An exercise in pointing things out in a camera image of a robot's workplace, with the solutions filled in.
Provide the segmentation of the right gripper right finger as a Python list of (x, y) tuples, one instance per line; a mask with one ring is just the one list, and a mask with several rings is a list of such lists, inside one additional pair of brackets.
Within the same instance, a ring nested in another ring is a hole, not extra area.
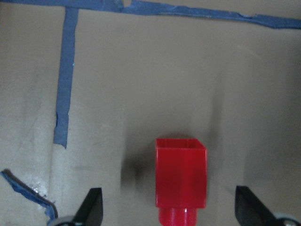
[(235, 217), (240, 226), (266, 226), (276, 220), (271, 211), (247, 186), (237, 186)]

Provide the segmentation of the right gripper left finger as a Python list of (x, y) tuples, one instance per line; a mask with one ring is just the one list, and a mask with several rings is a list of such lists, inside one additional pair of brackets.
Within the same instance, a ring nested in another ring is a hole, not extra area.
[(103, 221), (102, 188), (91, 188), (72, 219), (75, 226), (100, 226)]

